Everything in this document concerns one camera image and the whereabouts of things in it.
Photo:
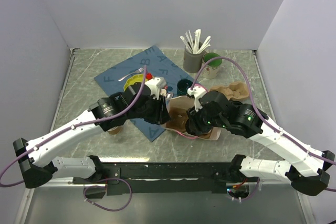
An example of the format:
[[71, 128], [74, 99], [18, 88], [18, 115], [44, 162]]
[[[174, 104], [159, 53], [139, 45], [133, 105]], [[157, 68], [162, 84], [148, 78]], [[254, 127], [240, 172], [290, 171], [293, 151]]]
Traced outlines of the kraft paper cakes bag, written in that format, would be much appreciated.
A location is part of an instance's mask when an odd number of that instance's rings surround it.
[[221, 134], [221, 130], [218, 128], [212, 128], [200, 136], [192, 135], [186, 131], [186, 122], [188, 120], [186, 111], [194, 105], [194, 100], [187, 96], [187, 90], [192, 83], [192, 81], [187, 79], [182, 79], [177, 83], [177, 96], [171, 97], [167, 102], [167, 110], [171, 119], [163, 124], [162, 127], [166, 130], [176, 132], [185, 138], [216, 141]]

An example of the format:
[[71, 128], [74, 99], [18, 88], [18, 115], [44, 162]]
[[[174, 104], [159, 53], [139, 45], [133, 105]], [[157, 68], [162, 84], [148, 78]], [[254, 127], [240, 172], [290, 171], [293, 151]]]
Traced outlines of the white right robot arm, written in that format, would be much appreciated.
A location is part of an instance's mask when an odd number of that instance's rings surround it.
[[189, 88], [187, 96], [194, 100], [193, 107], [187, 110], [188, 134], [200, 136], [213, 128], [222, 128], [257, 142], [282, 158], [271, 161], [237, 154], [223, 172], [224, 180], [239, 182], [253, 177], [275, 180], [289, 183], [308, 196], [328, 189], [327, 170], [335, 159], [331, 151], [319, 151], [303, 144], [263, 111], [248, 103], [230, 101], [218, 91], [197, 86]]

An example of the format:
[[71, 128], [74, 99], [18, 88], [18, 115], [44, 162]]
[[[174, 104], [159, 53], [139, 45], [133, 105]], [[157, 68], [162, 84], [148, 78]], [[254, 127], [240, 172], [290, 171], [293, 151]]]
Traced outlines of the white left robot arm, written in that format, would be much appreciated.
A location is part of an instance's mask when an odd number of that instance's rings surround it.
[[77, 118], [45, 136], [13, 143], [26, 188], [37, 188], [52, 179], [78, 177], [98, 183], [108, 176], [99, 157], [64, 158], [59, 153], [94, 135], [101, 134], [127, 120], [143, 119], [161, 125], [170, 120], [165, 96], [165, 82], [152, 79], [130, 85], [123, 92], [101, 98]]

